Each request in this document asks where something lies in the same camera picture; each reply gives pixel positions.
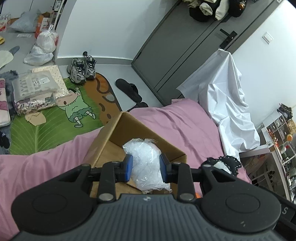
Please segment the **pink bed sheet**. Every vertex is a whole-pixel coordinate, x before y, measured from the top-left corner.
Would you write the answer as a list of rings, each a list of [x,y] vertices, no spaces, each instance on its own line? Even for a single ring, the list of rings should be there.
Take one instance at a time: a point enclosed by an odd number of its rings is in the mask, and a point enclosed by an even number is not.
[[[1,240],[18,228],[11,215],[13,200],[22,192],[84,162],[100,167],[122,160],[123,145],[133,138],[150,138],[170,161],[198,168],[209,157],[224,155],[215,123],[190,99],[175,99],[163,108],[137,108],[111,123],[78,135],[56,148],[31,155],[1,156]]]

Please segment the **green cartoon floor mat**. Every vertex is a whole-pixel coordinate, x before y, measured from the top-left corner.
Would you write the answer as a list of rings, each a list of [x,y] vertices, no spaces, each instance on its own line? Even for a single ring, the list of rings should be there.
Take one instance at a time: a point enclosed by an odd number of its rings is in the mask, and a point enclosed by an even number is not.
[[[11,124],[12,155],[31,155],[53,149],[77,135],[106,125],[121,112],[119,102],[107,79],[97,73],[94,80],[75,85],[64,80],[69,90],[57,106],[17,116]]]

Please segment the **orange cardboard box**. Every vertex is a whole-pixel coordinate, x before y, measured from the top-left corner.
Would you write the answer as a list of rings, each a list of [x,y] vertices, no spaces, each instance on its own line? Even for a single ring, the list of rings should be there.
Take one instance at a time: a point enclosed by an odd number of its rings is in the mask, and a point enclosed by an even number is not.
[[[54,24],[54,21],[55,21],[54,17],[55,17],[55,14],[53,12],[52,13],[45,12],[39,15],[36,32],[35,32],[35,38],[37,38],[41,32],[48,30],[50,25]]]

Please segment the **black lace white pouch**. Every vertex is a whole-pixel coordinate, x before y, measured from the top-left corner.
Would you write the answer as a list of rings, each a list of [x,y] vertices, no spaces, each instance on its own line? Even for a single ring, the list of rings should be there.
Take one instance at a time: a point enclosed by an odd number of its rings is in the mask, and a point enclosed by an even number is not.
[[[225,172],[237,176],[238,170],[242,167],[240,161],[233,156],[220,156],[219,158],[209,157],[202,165],[214,166],[217,169],[224,170]]]

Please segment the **white drawer organizer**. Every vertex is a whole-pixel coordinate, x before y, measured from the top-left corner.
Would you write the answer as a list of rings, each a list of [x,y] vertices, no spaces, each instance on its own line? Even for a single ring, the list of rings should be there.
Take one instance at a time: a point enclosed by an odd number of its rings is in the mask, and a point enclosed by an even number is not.
[[[274,111],[268,116],[263,124],[271,138],[281,138],[285,142],[287,135],[290,133],[285,118],[278,111]]]

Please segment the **grey sneaker left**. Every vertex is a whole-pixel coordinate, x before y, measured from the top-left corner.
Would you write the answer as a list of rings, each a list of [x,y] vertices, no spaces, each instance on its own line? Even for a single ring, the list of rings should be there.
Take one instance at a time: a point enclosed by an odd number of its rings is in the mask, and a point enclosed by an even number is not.
[[[72,83],[81,85],[86,82],[83,60],[73,58],[67,67],[67,72]]]

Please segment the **white draped cloth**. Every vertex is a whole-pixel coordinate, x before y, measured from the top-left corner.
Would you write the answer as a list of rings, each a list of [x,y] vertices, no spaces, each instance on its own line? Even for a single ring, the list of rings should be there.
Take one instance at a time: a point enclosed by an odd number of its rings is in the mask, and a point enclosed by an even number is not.
[[[231,53],[218,49],[177,88],[206,111],[218,127],[224,153],[236,158],[260,145],[241,76]]]

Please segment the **packaged bedding bundle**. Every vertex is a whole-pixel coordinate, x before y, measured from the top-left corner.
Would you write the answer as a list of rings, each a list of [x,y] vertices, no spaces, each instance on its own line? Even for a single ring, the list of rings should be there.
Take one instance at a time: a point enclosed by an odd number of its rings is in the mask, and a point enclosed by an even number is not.
[[[38,67],[12,81],[14,108],[19,116],[57,105],[70,93],[57,65]]]

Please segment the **grey door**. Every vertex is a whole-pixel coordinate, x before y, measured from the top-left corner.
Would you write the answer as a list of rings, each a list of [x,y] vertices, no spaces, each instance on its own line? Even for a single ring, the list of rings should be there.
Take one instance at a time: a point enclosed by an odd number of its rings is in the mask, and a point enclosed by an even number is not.
[[[237,36],[224,49],[234,53],[273,13],[279,1],[248,1],[238,17],[201,23],[189,15],[189,8],[177,2],[162,19],[132,62],[132,67],[162,105],[182,97],[177,87],[216,50],[227,33]]]

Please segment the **pink cartoon cushion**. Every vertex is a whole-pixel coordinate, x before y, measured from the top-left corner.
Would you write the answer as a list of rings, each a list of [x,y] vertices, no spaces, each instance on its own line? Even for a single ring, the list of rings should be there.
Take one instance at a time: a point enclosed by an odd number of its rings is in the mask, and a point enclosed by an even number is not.
[[[8,101],[6,97],[6,82],[0,79],[0,127],[8,126],[11,122]]]

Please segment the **grey sneaker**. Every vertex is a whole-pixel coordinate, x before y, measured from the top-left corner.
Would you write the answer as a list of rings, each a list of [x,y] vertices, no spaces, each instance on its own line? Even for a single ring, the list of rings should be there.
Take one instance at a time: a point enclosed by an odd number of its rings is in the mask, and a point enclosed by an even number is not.
[[[92,56],[87,56],[84,61],[85,76],[87,79],[94,80],[96,77],[95,70],[96,60]]]
[[[72,83],[81,85],[86,82],[83,60],[73,58],[67,67],[67,72]]]

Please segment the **black slipper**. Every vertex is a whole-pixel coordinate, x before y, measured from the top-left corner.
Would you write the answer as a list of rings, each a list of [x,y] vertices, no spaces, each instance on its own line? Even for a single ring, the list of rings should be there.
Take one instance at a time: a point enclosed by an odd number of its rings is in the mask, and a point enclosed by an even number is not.
[[[135,109],[135,108],[149,107],[147,103],[142,101],[142,97],[138,93],[138,88],[133,83],[128,83],[126,80],[119,78],[116,80],[115,85],[118,89],[124,92],[131,100],[135,102],[135,106],[133,106],[128,111],[131,111],[132,109]]]

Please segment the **grey sneaker right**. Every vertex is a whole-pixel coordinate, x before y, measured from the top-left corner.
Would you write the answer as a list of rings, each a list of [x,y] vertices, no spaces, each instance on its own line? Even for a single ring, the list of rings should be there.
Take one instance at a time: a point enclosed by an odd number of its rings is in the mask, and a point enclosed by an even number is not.
[[[96,77],[95,70],[96,60],[92,56],[87,56],[84,61],[85,76],[87,79],[94,80]]]

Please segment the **white plastic bag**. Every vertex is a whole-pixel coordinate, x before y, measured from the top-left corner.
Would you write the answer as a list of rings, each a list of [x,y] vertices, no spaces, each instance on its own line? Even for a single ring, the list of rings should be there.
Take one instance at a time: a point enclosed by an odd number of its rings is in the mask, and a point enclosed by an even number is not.
[[[53,52],[56,50],[59,37],[53,27],[51,24],[48,30],[44,30],[38,35],[32,49],[23,60],[25,64],[42,66],[53,59]]]

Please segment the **clear bag white filling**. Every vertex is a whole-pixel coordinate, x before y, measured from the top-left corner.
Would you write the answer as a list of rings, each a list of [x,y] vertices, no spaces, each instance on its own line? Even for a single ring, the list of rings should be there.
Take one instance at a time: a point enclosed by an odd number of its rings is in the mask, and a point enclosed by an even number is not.
[[[136,188],[144,194],[154,190],[171,192],[170,184],[164,183],[160,172],[161,150],[152,139],[133,138],[123,145],[126,154],[133,156],[131,178]]]

